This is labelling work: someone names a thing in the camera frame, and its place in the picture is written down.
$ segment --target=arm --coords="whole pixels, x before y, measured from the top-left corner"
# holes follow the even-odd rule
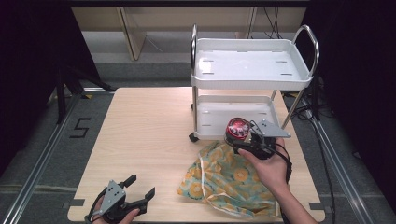
[[[285,146],[282,138],[277,138],[276,143]],[[288,157],[282,147],[276,146],[276,150]],[[291,223],[317,223],[290,192],[286,183],[286,162],[282,158],[275,154],[270,159],[262,161],[244,149],[239,149],[238,153],[253,164],[260,181],[276,197],[283,213]]]

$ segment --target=hand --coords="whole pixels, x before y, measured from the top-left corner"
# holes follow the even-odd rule
[[[285,141],[283,138],[277,138],[276,144],[284,147]],[[276,150],[287,158],[288,154],[282,147],[276,146]],[[269,190],[273,191],[274,189],[283,189],[288,187],[288,184],[286,183],[287,164],[281,157],[274,154],[267,160],[260,160],[252,153],[242,148],[238,149],[238,153],[252,163],[257,171],[260,181]]]
[[[95,206],[95,211],[99,210],[100,207],[102,206],[102,202],[105,196],[102,196],[102,198],[99,199],[98,203]],[[134,218],[137,216],[137,214],[140,212],[140,210],[138,208],[132,210],[131,212],[129,212],[125,218],[120,222],[120,224],[129,224],[132,222],[132,220],[134,220]],[[93,216],[94,222],[93,224],[107,224],[107,222],[105,222],[105,220],[100,217],[99,215]]]

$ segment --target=black cable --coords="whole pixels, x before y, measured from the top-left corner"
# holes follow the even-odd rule
[[[99,216],[99,217],[95,218],[95,219],[92,221],[92,223],[95,222],[96,220],[100,219],[101,217],[102,217],[102,216]]]
[[[326,104],[318,105],[318,109],[326,108],[326,107],[329,107],[329,105],[326,105]],[[293,119],[295,117],[298,117],[300,120],[312,119],[313,117],[308,118],[307,116],[302,116],[302,113],[305,112],[306,110],[312,110],[312,105],[302,105],[300,107],[296,107],[290,118]],[[335,117],[335,115],[333,113],[331,115],[325,115],[320,110],[319,110],[319,113],[320,113],[320,115],[322,115],[323,117],[326,117],[326,118],[332,119]]]
[[[272,38],[272,35],[273,35],[274,32],[275,32],[275,26],[272,24],[272,21],[271,21],[271,19],[270,19],[270,16],[268,15],[267,9],[266,9],[265,7],[264,7],[264,12],[265,12],[265,15],[267,16],[267,19],[268,19],[268,21],[270,22],[271,28],[272,28],[271,35],[268,35],[265,31],[264,31],[264,33],[265,33],[268,37],[270,37],[270,39],[273,39],[273,38]]]
[[[254,8],[253,8],[253,15],[256,14],[256,11],[255,11],[255,10],[256,10],[256,8],[254,7]],[[251,39],[253,39],[253,36],[251,36],[251,32],[252,32],[252,31],[251,31],[251,28],[252,28],[252,27],[251,27],[251,24],[253,24],[253,18],[254,18],[253,16],[250,18],[250,25],[249,25],[249,27],[248,27],[248,32],[247,32],[247,34],[250,36]]]
[[[282,145],[280,145],[280,144],[278,144],[278,143],[275,143],[275,145],[276,145],[276,146],[279,146],[279,147],[281,147],[283,150],[285,150],[286,154],[288,154],[288,156],[289,156],[288,151],[287,151]]]
[[[276,35],[278,39],[283,39],[279,33],[279,27],[277,26],[277,14],[279,13],[279,7],[275,7],[275,25],[276,25]]]

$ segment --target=patterned cloth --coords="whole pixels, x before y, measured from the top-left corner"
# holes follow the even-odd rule
[[[227,144],[203,148],[189,168],[177,193],[208,202],[214,208],[239,217],[275,217],[276,200],[259,180],[253,165]]]

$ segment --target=metal cart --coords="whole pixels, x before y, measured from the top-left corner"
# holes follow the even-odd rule
[[[307,31],[314,45],[315,57],[308,70],[296,39]],[[228,121],[235,117],[260,122],[263,119],[284,129],[310,84],[318,64],[318,41],[307,25],[287,39],[215,39],[197,40],[197,26],[192,27],[191,85],[194,132],[198,139],[221,140]],[[265,95],[200,95],[203,90],[274,90]],[[280,126],[273,100],[276,90],[299,91],[289,114]]]

